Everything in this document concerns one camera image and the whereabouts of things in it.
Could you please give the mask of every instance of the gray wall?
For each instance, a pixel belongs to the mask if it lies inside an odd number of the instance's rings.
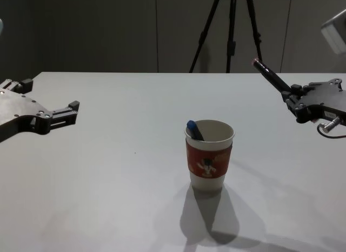
[[[346,72],[321,34],[321,25],[346,8],[346,0],[292,0],[283,72]]]
[[[290,0],[254,0],[263,60],[279,72]],[[40,71],[187,72],[213,0],[0,0],[0,79]],[[230,0],[221,0],[195,72],[224,72]],[[283,72],[346,72],[320,32],[346,0],[292,0]],[[233,72],[256,72],[245,0]]]
[[[0,0],[0,81],[25,79],[41,70],[28,0]]]
[[[31,0],[45,71],[157,72],[155,0]]]
[[[289,0],[254,0],[263,60],[280,70]],[[189,71],[213,0],[157,0],[160,72]],[[195,72],[225,72],[230,0],[220,0]],[[257,56],[246,0],[237,0],[231,71],[255,72]]]

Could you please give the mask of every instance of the cartoon graphic on sleeve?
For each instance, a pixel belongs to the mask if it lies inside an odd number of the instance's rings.
[[[216,172],[216,169],[212,167],[212,160],[209,158],[203,158],[202,164],[197,163],[198,167],[204,170],[204,173],[202,174],[204,177],[212,177],[211,171]]]

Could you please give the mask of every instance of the blue marker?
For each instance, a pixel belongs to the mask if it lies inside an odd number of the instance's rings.
[[[196,122],[194,122],[194,121],[188,121],[187,126],[188,126],[188,129],[189,129],[190,132],[191,132],[191,137],[192,137],[194,140],[204,141],[204,138],[203,138],[203,136],[202,136],[200,130],[198,129]]]

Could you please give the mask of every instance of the cup rim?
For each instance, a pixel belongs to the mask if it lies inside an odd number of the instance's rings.
[[[200,142],[200,143],[222,143],[222,142],[227,142],[227,141],[231,140],[231,139],[234,138],[234,136],[236,135],[236,133],[235,133],[234,129],[232,128],[232,126],[230,126],[229,124],[227,124],[227,123],[225,123],[225,122],[223,122],[223,121],[218,121],[218,120],[199,120],[199,121],[216,121],[216,122],[221,122],[221,123],[226,124],[227,126],[229,126],[229,127],[231,128],[233,134],[232,134],[229,138],[227,138],[227,139],[225,139],[225,140],[220,140],[220,141],[202,141],[202,140],[195,140],[195,139],[193,139],[193,138],[187,133],[188,127],[186,127],[186,128],[185,128],[185,131],[184,131],[184,132],[185,132],[185,136],[186,136],[187,138],[193,140],[193,141]]]

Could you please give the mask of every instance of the robotic arm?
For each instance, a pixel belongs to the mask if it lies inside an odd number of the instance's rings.
[[[24,94],[32,90],[33,81],[26,79],[13,82],[10,79],[0,84],[0,142],[24,131],[45,135],[51,129],[76,123],[79,102],[68,107],[48,111]]]
[[[321,32],[334,53],[346,54],[346,10],[325,22]],[[346,137],[324,134],[339,124],[346,125],[346,93],[341,88],[341,79],[309,83],[306,86],[293,84],[289,87],[259,59],[254,59],[252,64],[281,93],[283,101],[298,123],[316,122],[319,118],[323,118],[330,123],[319,124],[318,133],[327,138]]]
[[[298,123],[315,122],[323,118],[330,123],[318,125],[317,131],[322,136],[327,138],[346,137],[332,137],[321,132],[322,129],[325,133],[329,133],[339,124],[346,125],[346,92],[341,88],[341,79],[309,83],[306,86],[293,84],[289,87],[258,58],[254,59],[252,64],[281,93],[283,101]]]

